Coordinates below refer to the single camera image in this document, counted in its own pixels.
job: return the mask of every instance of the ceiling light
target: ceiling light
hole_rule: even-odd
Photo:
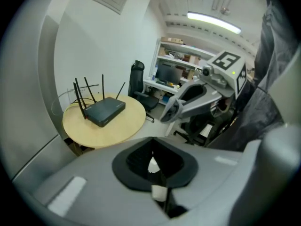
[[[196,20],[200,20],[200,21],[203,21],[203,22],[206,22],[206,23],[210,23],[210,24],[220,26],[220,27],[228,29],[231,32],[234,32],[236,34],[240,34],[240,32],[241,32],[240,28],[238,28],[238,27],[236,27],[232,24],[229,24],[228,22],[226,22],[224,20],[221,20],[221,19],[216,18],[216,17],[209,16],[209,15],[205,15],[205,14],[201,14],[201,13],[188,12],[187,17],[190,18],[190,19],[196,19]]]

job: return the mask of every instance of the wifi router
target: wifi router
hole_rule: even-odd
[[[117,100],[125,82],[123,83],[123,85],[115,99],[112,97],[105,98],[104,97],[104,88],[103,88],[103,99],[101,101],[96,102],[85,77],[84,77],[84,79],[85,79],[86,85],[88,87],[88,90],[90,92],[90,95],[94,101],[94,104],[92,104],[90,106],[86,106],[84,99],[81,95],[80,89],[79,89],[79,84],[77,82],[77,79],[75,78],[75,83],[73,83],[73,86],[74,86],[75,95],[76,95],[77,102],[79,104],[81,113],[82,113],[84,119],[88,119],[89,121],[92,121],[94,124],[96,124],[99,127],[104,127],[106,124],[108,124],[111,120],[113,120],[120,112],[122,112],[126,108],[125,102]]]

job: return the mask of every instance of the black fabric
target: black fabric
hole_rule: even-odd
[[[154,157],[160,171],[148,172]],[[196,175],[196,159],[158,138],[148,138],[116,155],[112,169],[117,179],[126,187],[137,191],[151,191],[151,185],[167,188],[186,186]]]
[[[135,92],[141,93],[143,91],[143,71],[144,64],[135,60],[135,63],[131,67],[128,95],[138,100],[147,111],[150,111],[157,106],[159,99],[152,96],[144,97],[135,94]]]
[[[210,148],[244,151],[248,142],[262,139],[268,131],[283,125],[268,90],[291,61],[297,46],[295,33],[280,4],[269,0],[254,63],[254,85],[248,83],[244,88],[238,98],[238,107],[242,112],[227,131],[208,145]]]

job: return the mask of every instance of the wooden table top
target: wooden table top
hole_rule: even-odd
[[[115,98],[117,94],[105,94]],[[100,94],[94,95],[102,100]],[[119,95],[118,100],[126,103],[126,108],[105,127],[99,127],[82,116],[79,106],[68,108],[63,115],[63,127],[67,135],[76,143],[95,149],[121,143],[133,136],[145,121],[145,109],[140,102]]]

